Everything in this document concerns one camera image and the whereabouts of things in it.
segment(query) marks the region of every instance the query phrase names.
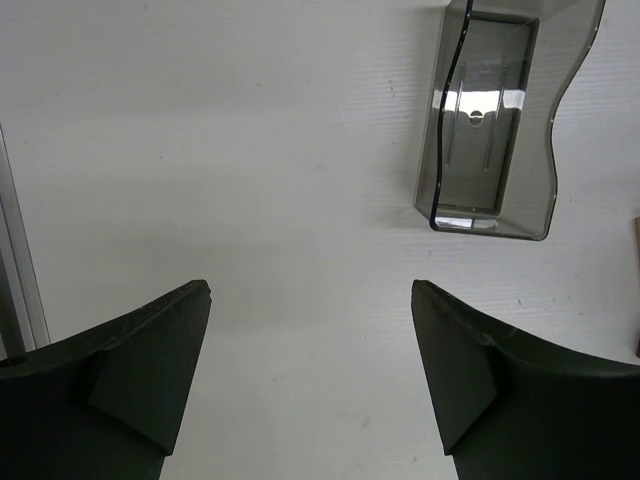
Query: white surface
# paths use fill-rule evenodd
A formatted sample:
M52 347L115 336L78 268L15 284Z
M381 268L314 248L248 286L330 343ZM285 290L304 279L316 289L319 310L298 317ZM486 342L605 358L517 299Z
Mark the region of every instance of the white surface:
M428 6L4 2L0 119L53 339L191 278L213 289L163 480L454 479L415 278L635 361L639 2L609 1L561 106L543 243L436 234L411 207Z

